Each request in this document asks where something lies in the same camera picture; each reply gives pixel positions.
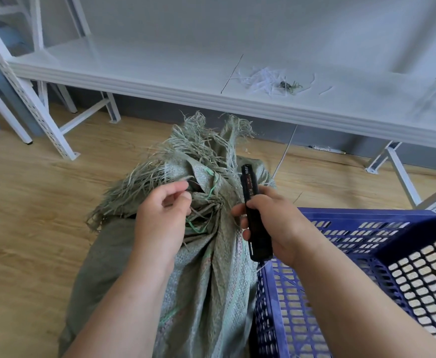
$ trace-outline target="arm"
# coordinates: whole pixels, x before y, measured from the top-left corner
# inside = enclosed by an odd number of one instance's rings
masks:
[[[187,187],[186,181],[160,186],[140,205],[127,267],[64,358],[151,357],[161,303],[190,213]]]
[[[436,357],[436,339],[395,304],[288,200],[260,186],[259,210],[274,254],[299,276],[335,357]],[[244,204],[232,210],[245,214]],[[242,218],[241,227],[247,228]],[[250,232],[243,232],[249,240]]]

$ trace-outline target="black handle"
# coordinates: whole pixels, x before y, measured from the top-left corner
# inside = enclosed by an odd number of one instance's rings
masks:
[[[243,187],[243,194],[246,203],[253,196],[259,194],[259,189],[257,186],[256,175],[254,174],[251,165],[243,165],[241,167],[241,172],[241,185]],[[246,214],[249,231],[251,232],[251,238],[248,241],[251,260],[262,262],[271,259],[273,257],[271,236],[264,228],[263,222],[261,221],[261,214],[258,210],[250,209],[248,206],[246,206]]]

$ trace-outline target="blue plastic crate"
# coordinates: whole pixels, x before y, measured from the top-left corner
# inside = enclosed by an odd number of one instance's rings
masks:
[[[436,213],[300,210],[436,338]],[[298,277],[276,259],[258,272],[253,332],[252,356],[331,357]]]

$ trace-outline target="shelf surface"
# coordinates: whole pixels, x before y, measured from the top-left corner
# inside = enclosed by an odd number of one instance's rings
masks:
[[[92,36],[9,62],[33,80],[436,147],[435,79]],[[236,79],[263,67],[302,88],[269,96]]]

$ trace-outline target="wooden floor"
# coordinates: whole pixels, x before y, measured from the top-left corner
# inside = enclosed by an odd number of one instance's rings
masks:
[[[52,114],[60,125],[72,118],[59,107]],[[95,238],[85,215],[170,129],[127,117],[111,125],[107,114],[96,114],[67,134],[82,154],[74,162],[45,137],[25,145],[5,126],[0,131],[0,358],[56,356],[72,282]],[[252,140],[239,154],[274,170],[284,147]],[[364,162],[292,146],[277,185],[297,206],[409,209],[390,166],[371,175]],[[423,198],[436,191],[436,171],[409,171]]]

